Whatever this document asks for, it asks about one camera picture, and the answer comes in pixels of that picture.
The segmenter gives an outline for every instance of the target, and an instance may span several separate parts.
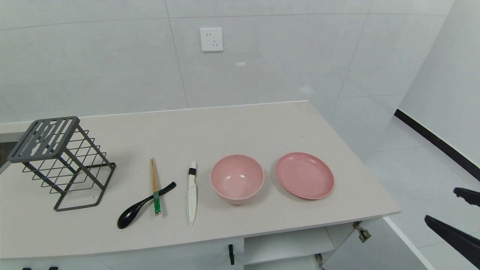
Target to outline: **cabinet door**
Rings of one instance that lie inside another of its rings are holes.
[[[1,270],[48,270],[50,267],[59,270],[111,270],[95,257],[69,257],[69,258],[32,258],[32,259],[3,259],[0,260]]]
[[[230,264],[233,245],[235,264]],[[243,238],[97,256],[113,270],[242,270]]]
[[[362,243],[358,231],[353,231],[325,262],[325,269],[434,270],[389,218],[364,221],[360,226],[372,236]]]

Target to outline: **white countertop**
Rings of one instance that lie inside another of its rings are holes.
[[[24,131],[30,123],[0,125],[0,133]],[[98,254],[261,235],[386,216],[399,206],[308,101],[174,110],[81,118],[95,143],[117,168],[100,204],[53,210],[49,194],[32,173],[12,164],[0,175],[0,258]],[[290,194],[274,177],[276,161],[306,152],[332,170],[335,187],[319,200]],[[265,183],[244,205],[224,202],[209,174],[222,157],[256,159]],[[162,215],[150,205],[126,229],[116,226],[130,205],[151,195],[149,160],[155,157],[160,187],[177,187],[162,198]],[[198,210],[193,227],[186,211],[187,173],[198,161]]]

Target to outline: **metal wire rack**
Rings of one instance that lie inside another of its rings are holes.
[[[33,172],[32,180],[42,180],[41,187],[49,187],[51,194],[60,193],[56,211],[98,205],[116,168],[79,122],[75,116],[34,121],[7,157],[12,163],[23,163],[23,172]],[[100,189],[96,202],[60,208],[69,192],[94,186]]]

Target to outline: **pink plate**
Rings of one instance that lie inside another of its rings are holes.
[[[284,155],[276,164],[278,181],[292,194],[320,199],[333,189],[332,171],[320,159],[305,153]]]

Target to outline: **chopsticks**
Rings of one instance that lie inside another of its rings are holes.
[[[150,159],[150,173],[152,175],[152,189],[153,189],[153,204],[155,206],[155,216],[162,214],[162,209],[160,207],[160,199],[158,196],[158,187],[157,187],[157,180],[156,180],[156,164],[155,159]]]

